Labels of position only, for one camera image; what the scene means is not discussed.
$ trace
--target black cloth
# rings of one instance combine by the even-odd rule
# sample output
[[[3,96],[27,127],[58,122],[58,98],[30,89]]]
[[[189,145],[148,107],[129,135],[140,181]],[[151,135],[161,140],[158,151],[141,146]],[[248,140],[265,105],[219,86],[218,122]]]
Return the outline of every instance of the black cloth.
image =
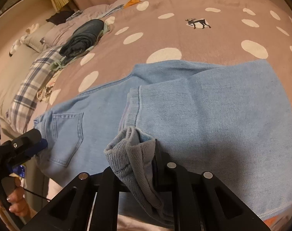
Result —
[[[84,23],[76,29],[69,40],[60,49],[62,56],[73,58],[85,52],[93,46],[101,30],[104,29],[104,22],[99,19],[93,19]]]
[[[47,22],[54,23],[55,25],[62,24],[66,22],[66,19],[73,15],[73,10],[64,10],[59,13],[55,13],[49,19],[46,19]]]

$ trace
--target hand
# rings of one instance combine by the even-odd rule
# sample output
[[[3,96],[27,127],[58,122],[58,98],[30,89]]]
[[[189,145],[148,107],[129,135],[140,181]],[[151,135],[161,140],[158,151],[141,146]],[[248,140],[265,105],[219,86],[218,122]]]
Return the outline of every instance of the hand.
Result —
[[[12,203],[9,211],[16,216],[25,217],[29,214],[29,205],[23,197],[25,191],[24,188],[21,187],[21,181],[19,178],[15,177],[14,183],[17,188],[7,198],[7,201]]]

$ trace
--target silver screw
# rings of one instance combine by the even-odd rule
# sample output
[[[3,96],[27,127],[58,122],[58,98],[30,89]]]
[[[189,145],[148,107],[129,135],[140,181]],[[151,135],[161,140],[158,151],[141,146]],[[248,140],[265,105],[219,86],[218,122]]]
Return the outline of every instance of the silver screw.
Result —
[[[204,175],[204,177],[207,178],[207,179],[211,179],[212,176],[213,176],[212,173],[210,173],[210,172],[205,172],[203,175]]]
[[[85,180],[87,177],[88,177],[87,173],[80,173],[79,174],[79,179],[81,179],[81,180]]]
[[[169,162],[169,163],[167,163],[167,167],[169,167],[169,168],[176,168],[176,163]]]

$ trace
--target beige pillow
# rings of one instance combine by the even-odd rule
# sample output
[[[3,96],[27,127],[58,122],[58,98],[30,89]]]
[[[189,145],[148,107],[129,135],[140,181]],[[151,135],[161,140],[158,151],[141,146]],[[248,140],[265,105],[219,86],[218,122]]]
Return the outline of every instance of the beige pillow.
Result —
[[[51,22],[45,23],[40,28],[38,28],[34,33],[27,36],[24,40],[24,44],[30,46],[38,53],[43,52],[48,47],[45,43],[41,43],[41,39],[44,38],[46,33],[48,33],[54,26],[55,24]]]
[[[11,107],[21,82],[38,56],[38,52],[22,44],[8,63],[0,63],[4,67],[0,72],[0,117],[3,119],[6,119],[6,112]]]

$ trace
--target polka dot blanket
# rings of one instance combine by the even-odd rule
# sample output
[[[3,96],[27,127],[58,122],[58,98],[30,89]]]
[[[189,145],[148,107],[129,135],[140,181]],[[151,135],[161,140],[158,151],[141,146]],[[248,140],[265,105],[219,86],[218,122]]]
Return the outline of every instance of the polka dot blanket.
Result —
[[[266,59],[292,106],[292,19],[269,0],[147,0],[103,18],[110,31],[68,65],[49,108],[126,77],[138,63]]]

